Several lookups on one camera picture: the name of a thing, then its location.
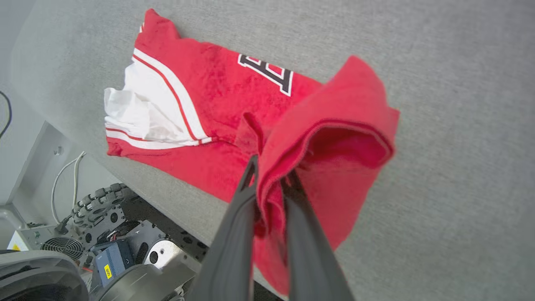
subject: white fabric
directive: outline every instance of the white fabric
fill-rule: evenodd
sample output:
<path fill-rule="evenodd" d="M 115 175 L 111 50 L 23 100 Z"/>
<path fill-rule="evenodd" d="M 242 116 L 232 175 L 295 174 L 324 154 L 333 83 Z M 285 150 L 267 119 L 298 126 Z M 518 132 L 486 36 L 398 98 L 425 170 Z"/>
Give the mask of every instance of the white fabric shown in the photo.
<path fill-rule="evenodd" d="M 123 90 L 107 88 L 104 91 L 106 128 L 120 131 L 108 130 L 107 136 L 146 149 L 193 146 L 199 145 L 199 140 L 202 143 L 211 141 L 204 133 L 191 98 L 177 76 L 147 54 L 137 49 L 134 54 L 143 62 L 132 58 L 134 63 L 125 69 Z M 178 101 L 195 137 L 188 132 Z"/>

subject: gray table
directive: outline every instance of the gray table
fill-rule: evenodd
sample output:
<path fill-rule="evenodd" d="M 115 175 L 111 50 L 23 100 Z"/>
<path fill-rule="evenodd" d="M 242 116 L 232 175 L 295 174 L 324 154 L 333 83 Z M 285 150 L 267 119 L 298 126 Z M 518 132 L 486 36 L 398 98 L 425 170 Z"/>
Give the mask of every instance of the gray table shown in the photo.
<path fill-rule="evenodd" d="M 351 54 L 382 78 L 398 153 L 336 252 L 358 300 L 535 299 L 533 1 L 38 2 L 12 54 L 17 92 L 209 244 L 224 202 L 105 154 L 103 89 L 122 87 L 149 7 L 320 81 Z"/>

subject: black cable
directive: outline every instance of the black cable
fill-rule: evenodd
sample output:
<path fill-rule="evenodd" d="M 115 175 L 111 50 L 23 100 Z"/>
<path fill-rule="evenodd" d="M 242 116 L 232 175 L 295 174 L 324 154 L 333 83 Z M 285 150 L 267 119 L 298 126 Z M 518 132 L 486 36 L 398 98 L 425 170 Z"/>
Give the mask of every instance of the black cable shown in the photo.
<path fill-rule="evenodd" d="M 67 222 L 68 220 L 71 218 L 71 215 L 67 216 L 66 218 L 64 218 L 59 224 L 58 226 L 55 227 L 56 231 L 59 233 L 59 234 L 67 234 L 68 232 L 68 229 L 67 229 Z"/>
<path fill-rule="evenodd" d="M 7 108 L 9 110 L 9 118 L 7 119 L 7 123 L 5 124 L 4 129 L 0 132 L 0 139 L 1 139 L 2 136 L 4 135 L 5 131 L 7 130 L 9 125 L 11 124 L 11 117 L 13 116 L 13 111 L 11 110 L 11 102 L 9 101 L 9 97 L 7 95 L 5 95 L 4 92 L 2 92 L 2 91 L 0 91 L 0 94 L 5 98 L 5 100 L 7 102 Z"/>

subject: sticker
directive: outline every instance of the sticker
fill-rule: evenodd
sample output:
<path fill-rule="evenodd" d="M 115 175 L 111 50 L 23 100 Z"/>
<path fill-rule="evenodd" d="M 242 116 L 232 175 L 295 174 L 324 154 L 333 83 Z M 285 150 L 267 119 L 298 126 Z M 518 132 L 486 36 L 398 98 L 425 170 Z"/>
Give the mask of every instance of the sticker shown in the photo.
<path fill-rule="evenodd" d="M 105 265 L 104 266 L 104 270 L 106 271 L 106 277 L 108 277 L 108 279 L 111 278 L 111 270 L 110 270 L 110 265 Z"/>

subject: red shirt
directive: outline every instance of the red shirt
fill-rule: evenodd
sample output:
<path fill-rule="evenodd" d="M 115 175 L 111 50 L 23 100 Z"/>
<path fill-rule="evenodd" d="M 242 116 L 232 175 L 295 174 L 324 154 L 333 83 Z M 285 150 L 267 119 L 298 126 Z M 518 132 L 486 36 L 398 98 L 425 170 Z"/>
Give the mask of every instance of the red shirt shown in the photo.
<path fill-rule="evenodd" d="M 336 248 L 394 154 L 399 112 L 361 60 L 328 83 L 211 43 L 182 39 L 148 10 L 125 88 L 106 90 L 109 155 L 128 157 L 231 201 L 259 154 L 255 263 L 288 292 L 281 177 L 296 169 Z"/>

